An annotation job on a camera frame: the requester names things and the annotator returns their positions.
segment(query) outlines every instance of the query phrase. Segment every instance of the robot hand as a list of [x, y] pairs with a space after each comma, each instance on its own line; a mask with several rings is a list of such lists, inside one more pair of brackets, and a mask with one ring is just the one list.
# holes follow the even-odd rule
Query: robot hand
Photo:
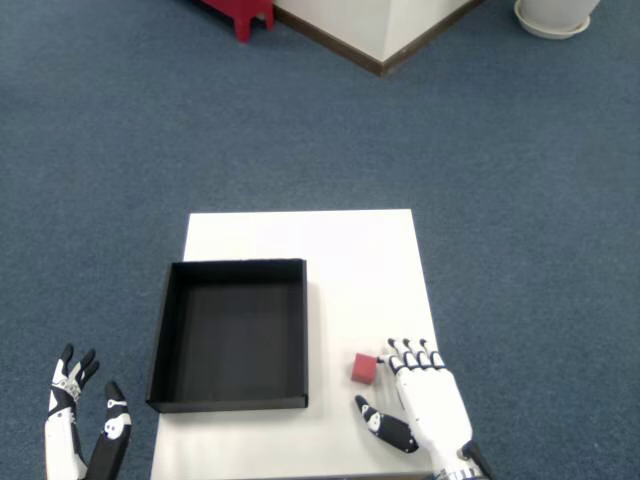
[[51, 381], [49, 416], [45, 423], [48, 480], [114, 480], [131, 434], [127, 402], [115, 382], [105, 387], [107, 416], [104, 430], [88, 467], [82, 457], [76, 429], [76, 406], [84, 386], [98, 370], [92, 349], [68, 371], [73, 346], [67, 345], [58, 359]]
[[406, 453], [419, 447], [428, 450], [436, 478], [493, 479], [491, 468], [472, 440], [467, 410], [440, 353], [429, 351], [425, 340], [418, 344], [389, 339], [389, 345], [396, 354], [379, 357], [378, 362], [387, 363], [393, 372], [409, 423], [378, 412], [357, 396], [369, 430]]

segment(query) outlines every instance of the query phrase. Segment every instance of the robotic finger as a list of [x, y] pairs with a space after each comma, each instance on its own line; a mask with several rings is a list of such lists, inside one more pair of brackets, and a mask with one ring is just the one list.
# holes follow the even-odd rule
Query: robotic finger
[[391, 415], [380, 413], [361, 395], [356, 396], [355, 400], [362, 418], [367, 423], [367, 428], [376, 437], [405, 453], [412, 453], [418, 449], [418, 444], [407, 423]]

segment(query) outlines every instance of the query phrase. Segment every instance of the white table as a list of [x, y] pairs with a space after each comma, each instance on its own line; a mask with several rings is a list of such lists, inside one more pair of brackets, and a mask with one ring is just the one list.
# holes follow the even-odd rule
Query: white table
[[430, 472], [371, 435], [354, 395], [403, 417], [388, 371], [350, 380], [356, 352], [389, 336], [435, 344], [410, 210], [192, 214], [185, 261], [304, 258], [309, 407], [162, 414], [152, 480], [328, 477]]

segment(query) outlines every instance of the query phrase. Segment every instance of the open box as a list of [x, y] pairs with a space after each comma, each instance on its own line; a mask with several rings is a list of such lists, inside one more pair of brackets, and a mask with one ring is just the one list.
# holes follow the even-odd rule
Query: open box
[[147, 403], [162, 413], [308, 405], [306, 262], [171, 265]]

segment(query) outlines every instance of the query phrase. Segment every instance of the red cube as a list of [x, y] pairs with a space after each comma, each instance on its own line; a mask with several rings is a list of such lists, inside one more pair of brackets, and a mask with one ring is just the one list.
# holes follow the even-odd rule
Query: red cube
[[354, 382], [366, 383], [370, 385], [376, 378], [376, 357], [356, 353], [356, 359], [353, 362], [353, 371], [351, 372], [351, 380]]

